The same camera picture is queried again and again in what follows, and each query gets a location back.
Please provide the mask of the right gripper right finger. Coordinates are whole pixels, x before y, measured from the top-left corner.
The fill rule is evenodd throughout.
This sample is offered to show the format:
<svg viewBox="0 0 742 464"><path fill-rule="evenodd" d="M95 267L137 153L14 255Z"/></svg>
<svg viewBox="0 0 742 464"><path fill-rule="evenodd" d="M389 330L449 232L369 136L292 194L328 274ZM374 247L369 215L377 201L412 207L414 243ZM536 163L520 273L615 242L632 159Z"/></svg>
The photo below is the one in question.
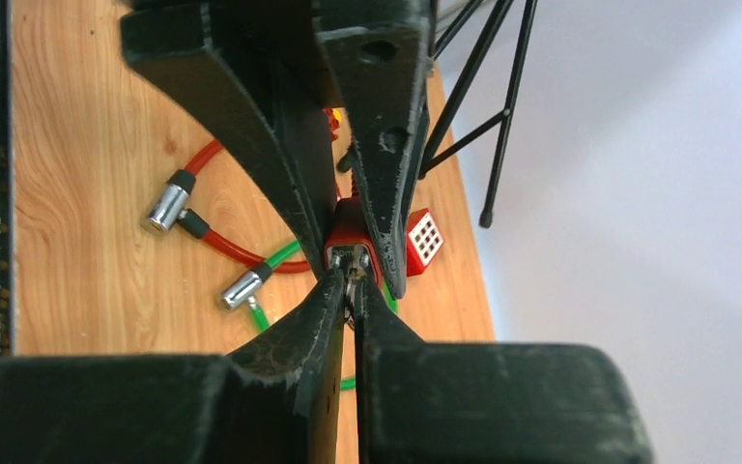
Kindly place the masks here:
<svg viewBox="0 0 742 464"><path fill-rule="evenodd" d="M353 293L363 463L651 463L615 362L584 344L422 339L373 283Z"/></svg>

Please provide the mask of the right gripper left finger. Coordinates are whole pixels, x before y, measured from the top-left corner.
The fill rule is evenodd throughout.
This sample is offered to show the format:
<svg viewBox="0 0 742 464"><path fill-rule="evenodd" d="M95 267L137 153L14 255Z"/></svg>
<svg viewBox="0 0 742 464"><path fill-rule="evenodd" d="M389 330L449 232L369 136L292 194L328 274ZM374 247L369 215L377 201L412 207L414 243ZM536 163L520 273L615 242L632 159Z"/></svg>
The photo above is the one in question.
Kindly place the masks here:
<svg viewBox="0 0 742 464"><path fill-rule="evenodd" d="M0 463L331 463L345 277L228 355L0 361Z"/></svg>

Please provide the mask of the red cable lock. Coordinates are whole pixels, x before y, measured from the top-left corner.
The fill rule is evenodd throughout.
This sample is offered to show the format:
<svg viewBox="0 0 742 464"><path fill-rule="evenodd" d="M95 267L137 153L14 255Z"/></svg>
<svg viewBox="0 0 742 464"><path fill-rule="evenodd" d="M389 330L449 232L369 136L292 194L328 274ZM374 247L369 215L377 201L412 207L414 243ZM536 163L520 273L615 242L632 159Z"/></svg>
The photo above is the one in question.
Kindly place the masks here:
<svg viewBox="0 0 742 464"><path fill-rule="evenodd" d="M214 139L168 178L141 227L156 237L181 228L247 268L267 264L285 275L310 270L300 244L269 200Z"/></svg>

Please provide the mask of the silver keys of wire lock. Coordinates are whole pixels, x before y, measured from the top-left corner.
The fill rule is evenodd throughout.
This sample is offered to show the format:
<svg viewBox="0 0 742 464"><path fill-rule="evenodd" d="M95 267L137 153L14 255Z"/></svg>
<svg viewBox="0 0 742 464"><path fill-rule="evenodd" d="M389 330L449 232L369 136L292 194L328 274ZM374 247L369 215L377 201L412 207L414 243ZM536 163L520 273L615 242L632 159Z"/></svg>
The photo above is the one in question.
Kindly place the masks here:
<svg viewBox="0 0 742 464"><path fill-rule="evenodd" d="M346 272L346 288L344 295L344 313L346 323L349 328L353 331L355 329L355 301L357 286L365 277L365 272L362 268L352 267Z"/></svg>

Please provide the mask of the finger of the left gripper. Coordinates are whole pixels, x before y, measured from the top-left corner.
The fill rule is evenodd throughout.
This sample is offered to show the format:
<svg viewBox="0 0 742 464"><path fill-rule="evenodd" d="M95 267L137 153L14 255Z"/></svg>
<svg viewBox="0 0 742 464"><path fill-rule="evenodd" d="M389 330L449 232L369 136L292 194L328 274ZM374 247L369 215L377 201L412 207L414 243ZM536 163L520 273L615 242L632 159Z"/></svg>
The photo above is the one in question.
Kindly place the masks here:
<svg viewBox="0 0 742 464"><path fill-rule="evenodd" d="M429 1L318 1L315 9L316 41L353 134L365 221L385 283L401 298L436 12Z"/></svg>
<svg viewBox="0 0 742 464"><path fill-rule="evenodd" d="M317 276L336 203L328 117L258 44L254 1L129 1L126 64L213 135L268 198Z"/></svg>

